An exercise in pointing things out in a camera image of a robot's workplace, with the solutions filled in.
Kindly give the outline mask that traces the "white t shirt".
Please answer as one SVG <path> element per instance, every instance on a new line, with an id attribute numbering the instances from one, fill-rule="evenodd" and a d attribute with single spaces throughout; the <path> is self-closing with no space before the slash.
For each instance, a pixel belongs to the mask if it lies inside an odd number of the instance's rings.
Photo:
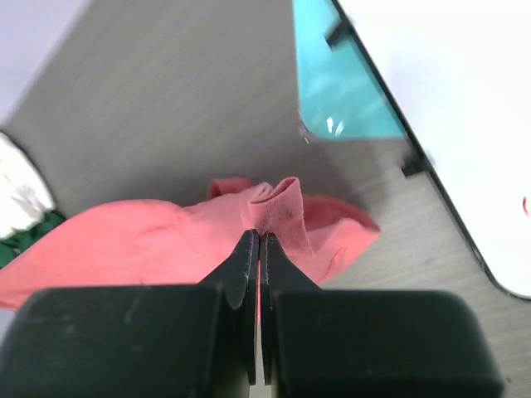
<path id="1" fill-rule="evenodd" d="M 28 231 L 56 209 L 41 174 L 26 154 L 1 133 L 1 239 Z"/>

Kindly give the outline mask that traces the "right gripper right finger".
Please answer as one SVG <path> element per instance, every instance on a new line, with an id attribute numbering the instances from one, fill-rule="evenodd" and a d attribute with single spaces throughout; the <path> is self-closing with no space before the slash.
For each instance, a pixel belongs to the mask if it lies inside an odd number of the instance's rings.
<path id="1" fill-rule="evenodd" d="M 321 289 L 272 234 L 260 247 L 261 347 L 276 397 L 500 397 L 479 321 L 435 290 Z"/>

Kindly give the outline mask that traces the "pink t shirt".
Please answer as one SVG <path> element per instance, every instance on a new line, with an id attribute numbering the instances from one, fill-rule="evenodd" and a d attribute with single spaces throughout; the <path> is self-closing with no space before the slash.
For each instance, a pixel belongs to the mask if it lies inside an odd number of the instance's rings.
<path id="1" fill-rule="evenodd" d="M 15 311 L 36 291 L 61 286 L 195 284 L 248 230 L 275 234 L 315 283 L 345 271 L 380 234 L 364 211 L 305 195 L 295 177 L 277 185 L 219 179 L 193 206 L 116 201 L 63 222 L 2 269 L 1 306 Z"/>

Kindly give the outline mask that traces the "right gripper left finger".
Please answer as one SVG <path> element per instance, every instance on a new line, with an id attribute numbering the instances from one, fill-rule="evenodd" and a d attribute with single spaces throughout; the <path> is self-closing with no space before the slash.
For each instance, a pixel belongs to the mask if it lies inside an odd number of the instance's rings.
<path id="1" fill-rule="evenodd" d="M 260 238 L 197 284 L 45 289 L 1 345 L 4 397 L 247 397 Z"/>

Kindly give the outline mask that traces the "white dry-erase board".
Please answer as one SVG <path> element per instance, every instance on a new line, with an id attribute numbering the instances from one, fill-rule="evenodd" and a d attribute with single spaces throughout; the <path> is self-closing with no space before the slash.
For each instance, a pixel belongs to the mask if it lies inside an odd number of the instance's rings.
<path id="1" fill-rule="evenodd" d="M 530 4 L 337 1 L 490 280 L 530 297 Z"/>

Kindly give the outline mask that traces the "green t shirt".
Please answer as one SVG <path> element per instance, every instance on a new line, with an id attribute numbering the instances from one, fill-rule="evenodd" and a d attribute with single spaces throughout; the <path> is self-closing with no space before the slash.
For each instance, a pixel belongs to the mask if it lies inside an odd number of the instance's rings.
<path id="1" fill-rule="evenodd" d="M 1 239 L 1 268 L 4 268 L 24 251 L 38 242 L 47 233 L 65 222 L 67 218 L 58 211 L 51 211 L 44 215 L 39 223 L 29 230 L 16 232 Z"/>

